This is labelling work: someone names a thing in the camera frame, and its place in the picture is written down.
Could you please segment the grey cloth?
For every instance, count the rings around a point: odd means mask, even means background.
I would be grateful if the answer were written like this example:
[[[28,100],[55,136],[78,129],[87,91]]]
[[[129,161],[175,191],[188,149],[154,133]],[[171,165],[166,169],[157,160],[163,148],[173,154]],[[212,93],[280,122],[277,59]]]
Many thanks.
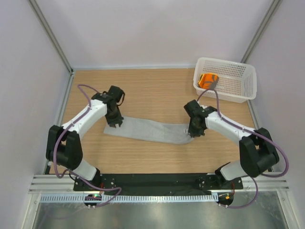
[[[125,116],[120,127],[106,125],[103,133],[143,141],[184,145],[193,141],[188,133],[183,132],[184,129],[188,130],[188,124],[169,124]]]

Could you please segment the orange grey giraffe towel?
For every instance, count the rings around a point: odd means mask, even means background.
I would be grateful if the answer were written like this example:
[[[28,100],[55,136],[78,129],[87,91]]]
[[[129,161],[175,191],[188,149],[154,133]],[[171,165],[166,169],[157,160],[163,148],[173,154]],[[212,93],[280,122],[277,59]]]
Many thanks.
[[[198,86],[206,90],[214,90],[219,81],[219,76],[215,73],[202,73],[198,80]]]

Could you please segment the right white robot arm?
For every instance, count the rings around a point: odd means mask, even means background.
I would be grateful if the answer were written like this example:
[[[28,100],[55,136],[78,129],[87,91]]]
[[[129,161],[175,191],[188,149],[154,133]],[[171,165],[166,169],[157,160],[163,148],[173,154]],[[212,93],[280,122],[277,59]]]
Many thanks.
[[[196,100],[184,106],[190,117],[188,134],[200,137],[205,130],[214,130],[239,147],[240,159],[222,165],[215,170],[215,184],[221,189],[231,185],[232,180],[244,176],[257,177],[279,162],[279,155],[268,130],[247,129],[228,119],[212,106],[199,105]]]

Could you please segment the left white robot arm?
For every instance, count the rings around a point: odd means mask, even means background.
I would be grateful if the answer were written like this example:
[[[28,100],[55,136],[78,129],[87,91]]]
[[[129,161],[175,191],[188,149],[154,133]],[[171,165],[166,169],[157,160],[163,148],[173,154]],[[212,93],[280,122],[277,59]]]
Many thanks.
[[[88,100],[88,105],[74,118],[65,124],[53,125],[49,129],[46,159],[53,163],[58,178],[63,178],[67,172],[82,180],[91,191],[101,187],[102,177],[99,169],[90,165],[83,158],[81,140],[87,131],[101,118],[105,117],[109,127],[120,127],[123,117],[119,110],[125,97],[124,91],[112,85],[108,91],[89,97],[82,87],[91,86],[79,84],[79,90]]]

